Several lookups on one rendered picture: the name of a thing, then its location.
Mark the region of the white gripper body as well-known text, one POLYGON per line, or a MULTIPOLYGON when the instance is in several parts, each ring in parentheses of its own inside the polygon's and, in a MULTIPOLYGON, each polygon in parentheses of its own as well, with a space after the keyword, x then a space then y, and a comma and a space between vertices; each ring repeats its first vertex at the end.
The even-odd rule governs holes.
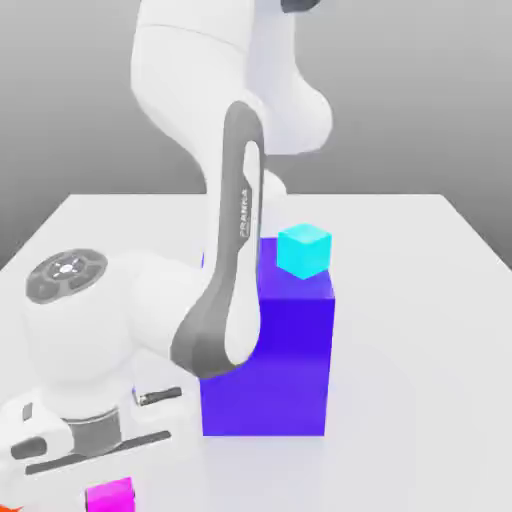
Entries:
POLYGON ((21 495, 78 495, 89 487, 127 477, 135 471, 134 453, 170 438, 168 430, 160 430, 119 440, 112 446, 72 445, 55 452, 42 438, 34 438, 28 442, 30 451, 21 459, 21 495))

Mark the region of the small magenta cube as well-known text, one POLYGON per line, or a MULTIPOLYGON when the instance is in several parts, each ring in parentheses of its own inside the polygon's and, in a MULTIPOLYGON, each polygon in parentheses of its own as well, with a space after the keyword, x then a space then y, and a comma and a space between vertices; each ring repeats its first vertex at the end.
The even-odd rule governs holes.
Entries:
POLYGON ((130 477, 90 487, 85 492, 86 512, 135 512, 135 491, 130 477))

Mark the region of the small cyan cube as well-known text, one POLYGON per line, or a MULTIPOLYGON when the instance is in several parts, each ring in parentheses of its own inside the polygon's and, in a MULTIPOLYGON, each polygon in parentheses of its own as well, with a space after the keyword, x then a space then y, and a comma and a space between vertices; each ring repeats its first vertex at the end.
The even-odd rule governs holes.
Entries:
POLYGON ((306 280, 330 267, 332 234, 314 225, 303 223, 278 233, 276 265, 306 280))

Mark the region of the large blue box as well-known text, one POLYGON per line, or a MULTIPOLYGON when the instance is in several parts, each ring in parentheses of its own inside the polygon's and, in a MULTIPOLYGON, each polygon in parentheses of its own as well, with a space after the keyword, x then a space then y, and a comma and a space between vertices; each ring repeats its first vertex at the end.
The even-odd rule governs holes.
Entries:
POLYGON ((328 272, 301 280, 261 242, 261 329, 250 359, 200 383, 209 437, 321 436, 325 432, 336 299, 328 272))

